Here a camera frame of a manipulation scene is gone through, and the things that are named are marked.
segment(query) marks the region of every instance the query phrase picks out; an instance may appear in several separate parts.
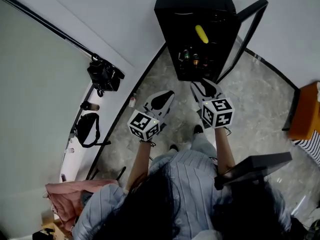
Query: black cabinet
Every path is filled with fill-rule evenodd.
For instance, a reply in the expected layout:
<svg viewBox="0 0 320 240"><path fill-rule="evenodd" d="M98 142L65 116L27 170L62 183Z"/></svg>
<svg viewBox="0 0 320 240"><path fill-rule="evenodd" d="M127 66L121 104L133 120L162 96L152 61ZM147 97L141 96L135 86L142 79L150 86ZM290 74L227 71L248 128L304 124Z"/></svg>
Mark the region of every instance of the black cabinet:
<svg viewBox="0 0 320 240"><path fill-rule="evenodd" d="M232 0L156 0L154 11L178 79L219 82L224 78L244 52L267 5L267 0L259 0L237 14ZM234 58L228 58L242 22L254 14ZM197 34L197 25L204 30L208 43ZM223 71L227 59L232 63Z"/></svg>

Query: sneaker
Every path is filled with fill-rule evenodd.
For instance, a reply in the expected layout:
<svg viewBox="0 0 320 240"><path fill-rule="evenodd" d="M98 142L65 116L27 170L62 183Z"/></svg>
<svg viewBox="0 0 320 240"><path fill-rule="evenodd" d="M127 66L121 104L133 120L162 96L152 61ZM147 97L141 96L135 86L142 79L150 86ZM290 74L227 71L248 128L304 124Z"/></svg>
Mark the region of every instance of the sneaker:
<svg viewBox="0 0 320 240"><path fill-rule="evenodd" d="M195 134L201 134L203 133L204 130L202 129L202 126L200 124L197 124L195 127L194 127L194 130L193 130L193 135Z"/></svg>
<svg viewBox="0 0 320 240"><path fill-rule="evenodd" d="M176 150L177 152L179 151L177 145L175 145L175 144L172 144L172 145L170 146L170 149L169 149L169 150L172 150L172 149Z"/></svg>

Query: pink cloth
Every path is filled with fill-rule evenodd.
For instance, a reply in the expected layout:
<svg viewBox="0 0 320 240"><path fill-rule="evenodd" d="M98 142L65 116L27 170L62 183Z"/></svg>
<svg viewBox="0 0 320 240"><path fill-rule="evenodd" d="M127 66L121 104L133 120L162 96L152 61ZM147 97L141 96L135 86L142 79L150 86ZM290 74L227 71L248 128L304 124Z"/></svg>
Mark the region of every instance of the pink cloth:
<svg viewBox="0 0 320 240"><path fill-rule="evenodd" d="M113 179L71 181L47 184L45 188L55 213L59 216L64 228L70 231L83 210L81 192L94 193L107 184L118 184L118 182Z"/></svg>

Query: black bag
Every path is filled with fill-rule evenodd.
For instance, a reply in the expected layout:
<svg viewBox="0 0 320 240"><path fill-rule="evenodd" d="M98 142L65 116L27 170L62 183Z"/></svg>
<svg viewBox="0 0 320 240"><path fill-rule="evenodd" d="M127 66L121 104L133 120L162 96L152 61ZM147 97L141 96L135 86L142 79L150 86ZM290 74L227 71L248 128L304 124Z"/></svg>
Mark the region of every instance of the black bag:
<svg viewBox="0 0 320 240"><path fill-rule="evenodd" d="M98 96L102 97L104 91L116 92L120 85L120 79L124 79L125 75L97 54L93 54L91 59L92 62L90 62L87 71Z"/></svg>
<svg viewBox="0 0 320 240"><path fill-rule="evenodd" d="M85 141L94 123L95 123L95 140L91 144L85 144ZM97 113L88 113L80 117L78 123L75 125L75 136L78 138L81 146L84 148L91 148L92 146L105 146L105 145L111 144L110 141L97 143L100 138L99 115Z"/></svg>

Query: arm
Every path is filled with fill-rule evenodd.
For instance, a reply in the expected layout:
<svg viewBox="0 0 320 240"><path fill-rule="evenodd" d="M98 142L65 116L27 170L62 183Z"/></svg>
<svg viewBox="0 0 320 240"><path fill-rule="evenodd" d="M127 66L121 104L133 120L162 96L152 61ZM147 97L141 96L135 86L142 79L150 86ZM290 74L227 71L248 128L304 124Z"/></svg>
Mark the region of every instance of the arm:
<svg viewBox="0 0 320 240"><path fill-rule="evenodd" d="M130 190L133 183L140 178L142 181L148 175L149 169L149 156L150 156L151 143L141 142L138 153L136 154L132 170L125 189Z"/></svg>
<svg viewBox="0 0 320 240"><path fill-rule="evenodd" d="M236 164L229 146L225 129L221 127L214 129L214 131L218 160L218 173L224 174Z"/></svg>

